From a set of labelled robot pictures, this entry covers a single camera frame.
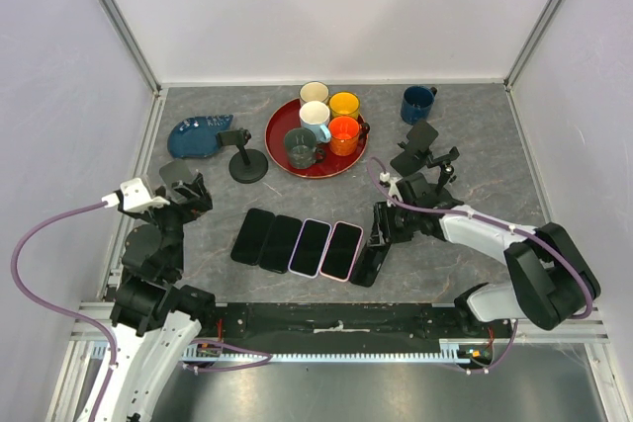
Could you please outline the black-cased phone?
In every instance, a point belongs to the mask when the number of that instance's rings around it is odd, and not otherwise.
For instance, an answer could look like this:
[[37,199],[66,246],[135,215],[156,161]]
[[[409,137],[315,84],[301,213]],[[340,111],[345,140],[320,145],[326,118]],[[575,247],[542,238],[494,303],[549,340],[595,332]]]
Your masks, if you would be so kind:
[[386,260],[391,245],[370,246],[365,244],[352,270],[349,282],[355,286],[370,288]]

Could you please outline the pink-cased phone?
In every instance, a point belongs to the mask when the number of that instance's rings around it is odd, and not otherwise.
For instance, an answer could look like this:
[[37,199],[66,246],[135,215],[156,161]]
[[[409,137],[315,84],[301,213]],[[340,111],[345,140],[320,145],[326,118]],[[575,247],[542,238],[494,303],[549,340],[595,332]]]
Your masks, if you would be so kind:
[[338,221],[328,239],[319,273],[329,279],[347,282],[355,265],[363,237],[356,224]]

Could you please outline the lilac-cased phone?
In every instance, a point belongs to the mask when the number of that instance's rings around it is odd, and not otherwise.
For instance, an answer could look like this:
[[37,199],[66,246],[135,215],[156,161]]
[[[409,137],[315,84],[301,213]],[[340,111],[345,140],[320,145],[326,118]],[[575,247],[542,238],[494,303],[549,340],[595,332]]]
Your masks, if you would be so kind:
[[322,264],[332,226],[324,221],[305,219],[289,261],[288,270],[306,278],[315,278]]

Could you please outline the black round-base phone stand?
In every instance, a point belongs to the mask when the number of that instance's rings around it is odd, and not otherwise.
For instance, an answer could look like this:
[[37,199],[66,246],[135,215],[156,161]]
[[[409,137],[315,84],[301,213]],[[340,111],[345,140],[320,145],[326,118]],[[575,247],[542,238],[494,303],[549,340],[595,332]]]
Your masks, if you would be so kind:
[[219,147],[236,146],[237,153],[231,158],[228,171],[232,179],[240,184],[253,184],[268,172],[268,160],[260,151],[246,148],[252,138],[245,128],[220,131],[216,134]]

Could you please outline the black phone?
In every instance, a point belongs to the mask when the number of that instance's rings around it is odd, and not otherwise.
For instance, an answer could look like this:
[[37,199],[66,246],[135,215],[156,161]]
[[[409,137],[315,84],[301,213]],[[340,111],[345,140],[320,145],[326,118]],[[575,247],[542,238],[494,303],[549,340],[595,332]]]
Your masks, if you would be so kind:
[[231,249],[230,258],[240,264],[257,265],[275,217],[271,211],[256,208],[248,210]]
[[259,259],[259,267],[285,274],[295,249],[303,222],[295,217],[277,215],[272,222]]

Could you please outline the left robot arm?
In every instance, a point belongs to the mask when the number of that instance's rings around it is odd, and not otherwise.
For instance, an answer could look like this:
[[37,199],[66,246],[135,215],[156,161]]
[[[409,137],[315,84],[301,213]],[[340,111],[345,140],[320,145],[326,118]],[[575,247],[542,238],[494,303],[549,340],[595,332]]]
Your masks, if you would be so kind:
[[106,354],[79,418],[149,421],[182,354],[217,325],[214,295],[177,287],[184,270],[184,227],[213,207],[202,174],[176,161],[159,171],[161,187],[142,178],[105,197],[138,221],[127,236],[110,313],[116,343]]

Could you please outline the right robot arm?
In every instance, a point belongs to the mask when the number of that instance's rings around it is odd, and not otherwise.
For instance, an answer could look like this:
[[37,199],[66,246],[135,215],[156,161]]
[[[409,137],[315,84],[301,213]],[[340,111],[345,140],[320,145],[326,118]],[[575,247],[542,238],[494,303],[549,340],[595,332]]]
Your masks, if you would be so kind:
[[372,180],[385,198],[374,206],[365,248],[369,283],[391,246],[422,234],[468,247],[507,267],[507,283],[478,284],[457,298],[460,306],[452,320],[464,336],[476,336],[490,321],[503,318],[527,319],[552,330],[567,319],[590,315],[601,287],[562,225],[519,225],[480,213],[420,173],[401,178],[381,172]]

